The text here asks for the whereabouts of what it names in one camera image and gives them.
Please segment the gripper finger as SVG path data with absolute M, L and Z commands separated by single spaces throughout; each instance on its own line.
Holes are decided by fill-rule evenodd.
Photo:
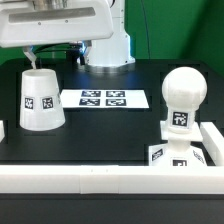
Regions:
M 23 53 L 29 59 L 29 61 L 31 62 L 32 68 L 35 69 L 36 68 L 36 59 L 37 59 L 37 57 L 33 53 L 32 47 L 31 46 L 23 47 Z
M 85 65 L 87 61 L 87 56 L 92 48 L 92 41 L 87 40 L 82 42 L 81 50 L 80 50 L 80 64 Z

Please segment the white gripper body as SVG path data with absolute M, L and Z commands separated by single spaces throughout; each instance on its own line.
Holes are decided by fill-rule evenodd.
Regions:
M 109 38 L 112 0 L 0 0 L 0 47 Z

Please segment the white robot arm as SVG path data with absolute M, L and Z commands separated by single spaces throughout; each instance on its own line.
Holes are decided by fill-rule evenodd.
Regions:
M 20 47 L 32 66 L 37 45 L 76 44 L 78 65 L 115 73 L 135 63 L 125 0 L 0 0 L 0 47 Z

